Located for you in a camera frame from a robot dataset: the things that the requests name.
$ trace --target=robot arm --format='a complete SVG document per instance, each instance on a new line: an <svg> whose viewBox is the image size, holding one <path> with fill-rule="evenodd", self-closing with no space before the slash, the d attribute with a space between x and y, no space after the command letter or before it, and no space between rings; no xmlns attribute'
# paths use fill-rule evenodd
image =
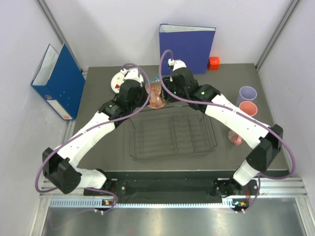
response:
<svg viewBox="0 0 315 236"><path fill-rule="evenodd" d="M71 138L72 141L49 159L43 169L44 176L65 194L75 188L100 189L104 185L106 177L101 171L79 169L77 165L102 137L123 122L110 122L111 120L127 116L145 103L148 95L143 84L139 82L138 69L123 69L120 73L124 82L119 93L104 103L92 119ZM47 148L43 152L43 161L52 152L51 148Z"/></svg>
<svg viewBox="0 0 315 236"><path fill-rule="evenodd" d="M169 60L169 65L173 67L171 77L163 78L167 88L181 98L202 102L210 102L227 106L224 109L212 105L191 104L189 106L199 110L204 114L213 117L224 125L238 133L253 148L242 165L235 171L230 179L228 186L219 185L217 192L235 193L246 185L254 176L267 170L271 162L280 152L279 141L266 129L252 123L251 121L239 116L240 113L246 117L247 114L230 103L217 89L211 85L200 86L194 79L190 70L181 60ZM48 164L43 169L44 176L48 178L63 193L67 194L75 188L101 188L105 181L105 175L98 170L85 170L76 168L83 156L106 134L117 128L122 121L109 121L131 114L135 108L141 107L147 98L144 85L140 81L138 69L122 70L125 81L120 87L120 91L114 99L104 103L95 113L93 118L75 135L72 142L61 148L49 159ZM163 101L176 102L163 89L161 93ZM271 128L280 137L283 130L275 125ZM48 148L43 152L43 161L53 150Z"/></svg>
<svg viewBox="0 0 315 236"><path fill-rule="evenodd" d="M222 124L239 134L253 149L230 179L229 188L232 190L239 190L257 174L266 171L281 150L279 140L265 128L238 115L239 113L251 120L255 120L241 111L238 107L235 107L223 94L220 93L219 90L211 85L200 86L183 62L180 60L169 59L168 64L173 68L173 72L170 78L163 79L167 88L172 93L184 99L210 102L228 107L229 110L220 106L189 103L189 106L193 109L200 110L204 114L217 119ZM161 96L163 100L176 101L172 96L166 93L165 90L162 91ZM257 122L262 126L272 129L280 137L283 136L283 129L280 126L274 125L273 127L270 127L267 124L259 121Z"/></svg>

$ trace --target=gray wall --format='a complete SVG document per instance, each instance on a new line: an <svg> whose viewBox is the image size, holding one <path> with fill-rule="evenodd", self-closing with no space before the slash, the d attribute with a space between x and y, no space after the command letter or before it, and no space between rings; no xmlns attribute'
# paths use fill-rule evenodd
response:
<svg viewBox="0 0 315 236"><path fill-rule="evenodd" d="M65 125L30 84L48 44L61 44L34 0L3 1L0 32L0 235L24 236L41 154L60 144Z"/></svg>
<svg viewBox="0 0 315 236"><path fill-rule="evenodd" d="M260 75L315 207L315 1L302 0Z"/></svg>
<svg viewBox="0 0 315 236"><path fill-rule="evenodd" d="M211 55L257 63L289 0L45 0L82 68L157 65L161 23L217 27Z"/></svg>

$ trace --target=red cube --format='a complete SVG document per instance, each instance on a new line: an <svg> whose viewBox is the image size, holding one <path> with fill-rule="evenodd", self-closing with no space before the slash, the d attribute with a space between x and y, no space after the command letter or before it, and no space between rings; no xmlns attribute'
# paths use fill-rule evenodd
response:
<svg viewBox="0 0 315 236"><path fill-rule="evenodd" d="M218 70L219 67L220 67L219 57L209 58L209 70Z"/></svg>

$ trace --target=wire rack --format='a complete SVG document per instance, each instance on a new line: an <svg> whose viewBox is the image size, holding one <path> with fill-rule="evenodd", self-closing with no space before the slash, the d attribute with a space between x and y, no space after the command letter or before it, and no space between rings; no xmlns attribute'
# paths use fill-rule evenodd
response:
<svg viewBox="0 0 315 236"><path fill-rule="evenodd" d="M130 119L134 160L210 152L217 147L210 117L188 106L146 110Z"/></svg>

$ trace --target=table surface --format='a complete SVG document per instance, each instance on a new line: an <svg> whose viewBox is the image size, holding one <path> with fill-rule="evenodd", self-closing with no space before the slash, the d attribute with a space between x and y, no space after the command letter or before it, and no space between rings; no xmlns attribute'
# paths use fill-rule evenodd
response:
<svg viewBox="0 0 315 236"><path fill-rule="evenodd" d="M114 97L110 81L121 68L90 67L88 70L74 132L82 128L101 107ZM150 78L157 76L158 66L143 66ZM252 86L257 91L254 103L258 107L255 118L273 125L270 109L254 64L222 64L218 71L195 75L199 84L211 84L232 103L236 101L242 86ZM233 145L227 138L229 129L212 120L218 147L216 150L189 156L165 157L150 160L133 160L129 153L129 122L123 122L116 130L102 138L81 160L78 167L105 171L156 171L156 170L235 170L245 160L251 148L244 142ZM287 170L281 152L269 170Z"/></svg>

